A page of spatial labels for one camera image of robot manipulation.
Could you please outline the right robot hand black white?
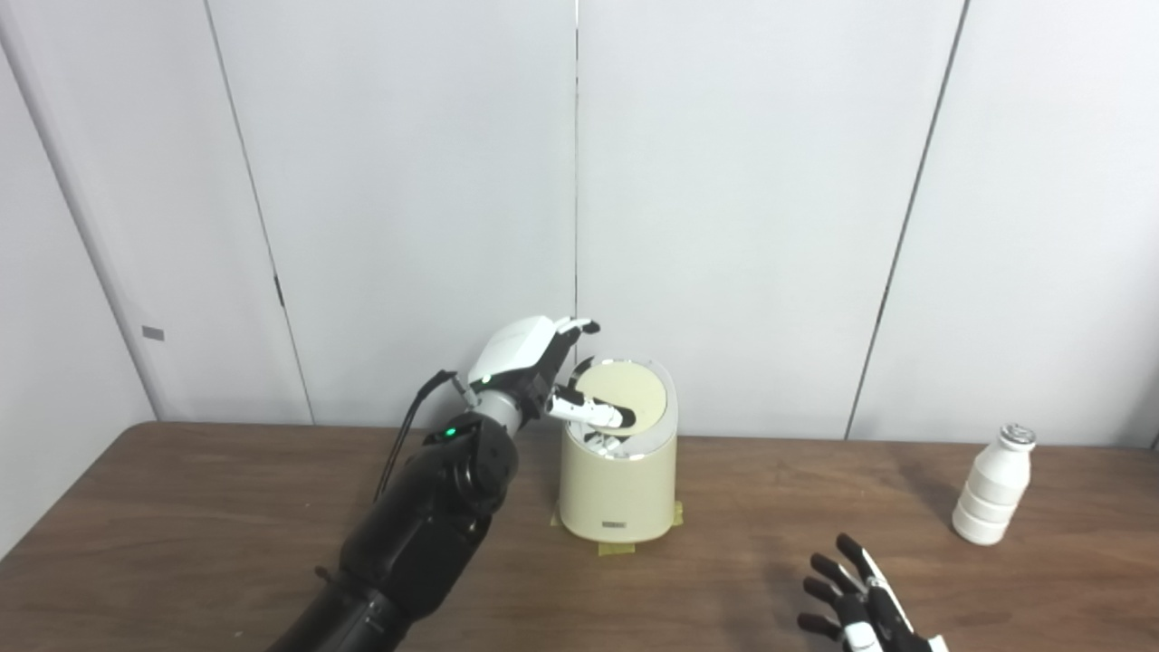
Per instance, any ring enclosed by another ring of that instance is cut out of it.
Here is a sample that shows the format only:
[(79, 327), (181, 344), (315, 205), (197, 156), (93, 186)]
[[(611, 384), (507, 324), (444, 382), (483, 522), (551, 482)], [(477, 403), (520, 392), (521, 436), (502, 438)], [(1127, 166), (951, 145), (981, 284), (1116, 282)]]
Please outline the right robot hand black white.
[(800, 611), (800, 631), (840, 644), (843, 651), (948, 651), (943, 636), (916, 630), (869, 549), (845, 532), (838, 533), (834, 545), (852, 569), (825, 554), (811, 554), (816, 574), (806, 577), (802, 588), (831, 611)]

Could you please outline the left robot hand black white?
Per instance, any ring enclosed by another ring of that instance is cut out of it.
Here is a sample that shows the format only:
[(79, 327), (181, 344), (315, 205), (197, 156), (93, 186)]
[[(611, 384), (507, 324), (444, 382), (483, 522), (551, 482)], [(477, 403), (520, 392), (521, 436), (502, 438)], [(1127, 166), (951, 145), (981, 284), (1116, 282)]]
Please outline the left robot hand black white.
[(535, 418), (557, 418), (592, 428), (629, 428), (637, 413), (580, 391), (577, 381), (556, 383), (556, 376), (584, 334), (600, 331), (591, 318), (546, 315), (503, 327), (484, 345), (467, 375), (474, 413), (495, 422), (513, 437)]

